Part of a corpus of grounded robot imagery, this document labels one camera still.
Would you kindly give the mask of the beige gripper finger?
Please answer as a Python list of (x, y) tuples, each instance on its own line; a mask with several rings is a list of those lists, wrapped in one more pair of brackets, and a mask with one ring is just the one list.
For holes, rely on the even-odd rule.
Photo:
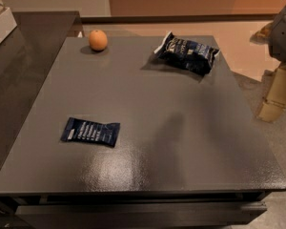
[(257, 117), (265, 122), (278, 120), (286, 110), (286, 63), (281, 62), (271, 75), (271, 84), (258, 109)]

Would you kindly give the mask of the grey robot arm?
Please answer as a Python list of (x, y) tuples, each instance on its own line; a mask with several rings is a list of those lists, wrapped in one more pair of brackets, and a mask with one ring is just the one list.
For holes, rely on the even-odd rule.
[(272, 74), (270, 87), (263, 98), (257, 117), (266, 122), (274, 122), (286, 110), (286, 5), (273, 21), (269, 54), (280, 64)]

